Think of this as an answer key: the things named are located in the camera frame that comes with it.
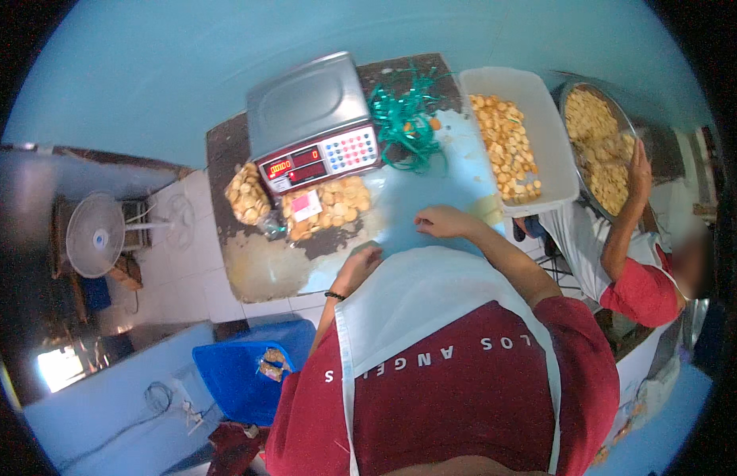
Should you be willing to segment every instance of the blue plastic crate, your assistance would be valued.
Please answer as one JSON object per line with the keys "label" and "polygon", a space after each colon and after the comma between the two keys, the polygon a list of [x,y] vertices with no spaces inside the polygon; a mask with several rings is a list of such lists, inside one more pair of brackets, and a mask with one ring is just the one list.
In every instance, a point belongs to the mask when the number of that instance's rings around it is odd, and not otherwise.
{"label": "blue plastic crate", "polygon": [[224,415],[245,424],[271,426],[283,379],[277,382],[258,372],[260,358],[269,347],[278,348],[297,372],[305,365],[315,334],[313,323],[306,319],[269,324],[224,342],[194,347],[192,356]]}

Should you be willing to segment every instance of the blue wall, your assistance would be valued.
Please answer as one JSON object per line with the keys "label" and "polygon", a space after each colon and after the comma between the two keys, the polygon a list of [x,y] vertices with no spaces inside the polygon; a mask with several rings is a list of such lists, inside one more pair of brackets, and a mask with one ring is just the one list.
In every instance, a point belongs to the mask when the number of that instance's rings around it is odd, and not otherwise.
{"label": "blue wall", "polygon": [[[144,391],[152,382],[171,387],[172,377],[178,376],[196,409],[206,410],[213,400],[198,374],[191,372],[196,369],[191,350],[213,342],[211,326],[198,324],[24,407],[25,417],[51,461],[59,467],[123,427],[151,416]],[[64,474],[160,474],[181,461],[207,443],[215,426],[204,424],[187,436],[186,414],[177,410],[182,402],[178,400],[176,395],[173,407],[164,416],[124,433]]]}
{"label": "blue wall", "polygon": [[647,476],[661,474],[678,454],[712,388],[702,371],[681,364],[681,373],[662,411],[640,430],[629,433],[613,446],[603,464],[585,476]]}
{"label": "blue wall", "polygon": [[454,70],[512,66],[549,87],[549,71],[572,71],[637,95],[659,121],[711,123],[677,45],[638,0],[81,0],[31,69],[4,141],[204,167],[205,132],[244,109],[251,85],[338,50],[359,64],[440,51]]}

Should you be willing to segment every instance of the scale keypad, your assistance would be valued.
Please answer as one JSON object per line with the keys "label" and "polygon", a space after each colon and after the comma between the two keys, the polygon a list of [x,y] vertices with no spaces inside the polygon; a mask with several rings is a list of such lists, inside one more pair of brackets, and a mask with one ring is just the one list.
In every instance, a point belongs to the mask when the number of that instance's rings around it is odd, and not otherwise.
{"label": "scale keypad", "polygon": [[330,174],[339,174],[376,162],[378,155],[375,147],[376,137],[371,126],[321,141]]}

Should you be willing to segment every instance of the red t-shirt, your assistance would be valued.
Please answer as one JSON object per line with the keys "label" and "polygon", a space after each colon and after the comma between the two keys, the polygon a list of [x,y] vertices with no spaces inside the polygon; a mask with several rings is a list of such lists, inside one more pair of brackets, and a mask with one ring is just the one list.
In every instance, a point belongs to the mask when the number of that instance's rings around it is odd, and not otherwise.
{"label": "red t-shirt", "polygon": [[[672,276],[670,255],[656,246],[662,269]],[[626,258],[620,279],[612,282],[599,300],[606,309],[617,311],[633,322],[656,328],[678,318],[676,285],[665,273]]]}
{"label": "red t-shirt", "polygon": [[[582,474],[611,430],[619,378],[583,302],[554,297],[534,310],[561,373],[559,474]],[[348,474],[339,342],[332,324],[302,371],[284,381],[266,444],[271,474]],[[496,301],[470,312],[355,380],[361,474],[483,455],[546,471],[554,436],[545,352]]]}

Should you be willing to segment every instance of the worn table surface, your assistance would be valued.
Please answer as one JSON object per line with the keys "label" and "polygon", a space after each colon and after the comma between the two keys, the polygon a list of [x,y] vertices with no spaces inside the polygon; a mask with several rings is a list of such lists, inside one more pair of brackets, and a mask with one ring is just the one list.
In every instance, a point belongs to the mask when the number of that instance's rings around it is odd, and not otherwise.
{"label": "worn table surface", "polygon": [[[364,94],[368,96],[378,82],[386,81],[389,77],[388,71],[405,69],[410,65],[417,67],[422,73],[427,73],[432,67],[437,68],[438,74],[449,72],[448,66],[439,53],[390,59],[358,66],[357,70]],[[408,84],[402,84],[400,81],[393,83],[398,91],[407,90],[410,86],[410,75],[401,75],[400,78],[404,76],[409,78]],[[461,95],[452,76],[446,76],[437,81],[431,93],[442,96],[442,100],[436,104],[436,109],[446,110],[450,120],[458,124],[452,130],[448,126],[447,131],[438,131],[440,133],[438,139],[441,140],[443,152],[449,159],[452,156],[459,158],[466,156],[461,161],[466,162],[469,168],[465,173],[459,174],[450,174],[445,171],[436,175],[433,170],[431,174],[424,177],[410,172],[395,171],[391,167],[369,172],[365,179],[372,180],[373,183],[384,189],[382,202],[385,203],[385,207],[388,202],[403,202],[407,207],[424,203],[449,203],[463,206],[470,205],[472,201],[482,196],[497,194],[495,185],[489,180],[487,157],[480,160],[482,158],[475,157],[477,154],[472,152],[479,138],[475,134],[469,134],[471,129],[464,115],[460,114]],[[465,141],[468,145],[462,148],[460,141],[456,142],[451,138],[451,135],[455,134],[466,136]],[[388,223],[385,216],[367,224],[366,220],[371,222],[375,217],[371,213],[362,213],[349,226],[322,230],[314,234],[311,239],[302,242],[287,244],[283,239],[279,239],[267,243],[257,227],[247,226],[236,220],[223,194],[223,190],[235,174],[234,168],[244,164],[250,157],[246,113],[240,113],[207,132],[206,145],[211,201],[215,223],[218,225],[221,250],[231,288],[242,301],[262,301],[293,296],[300,292],[323,290],[323,286],[328,287],[328,284],[324,283],[330,282],[329,279],[334,279],[333,274],[339,269],[338,267],[333,268],[344,261],[341,255],[345,254],[345,250],[354,246],[357,240],[374,239],[380,234],[387,235],[387,233],[380,232],[393,228],[394,225],[397,225],[395,222],[400,218],[408,220],[408,217],[398,211],[398,207],[393,206],[393,217],[391,218],[395,220],[392,223]],[[402,153],[402,151],[388,151],[391,159],[400,158]],[[460,183],[462,176],[468,178],[466,185]],[[417,192],[413,193],[413,196],[421,201],[404,200],[403,194],[409,193],[408,187],[414,190],[414,184],[416,184]],[[443,185],[446,189],[450,189],[450,197],[435,200],[439,196],[436,190],[440,190]],[[392,191],[386,193],[387,189],[397,189],[397,193]],[[397,232],[392,234],[395,236],[395,239],[392,240],[394,243],[392,251],[402,251],[407,248],[409,240],[413,238],[412,234],[405,231],[400,233],[402,238],[396,236]],[[247,248],[247,251],[241,251],[240,248]],[[292,263],[291,268],[284,270],[282,256]],[[251,278],[242,280],[238,276],[240,273],[268,276],[265,276],[265,279],[260,282],[253,282]],[[299,279],[290,276],[297,273],[303,273],[306,276],[300,276]],[[273,289],[263,290],[266,281],[268,281],[267,285]]]}

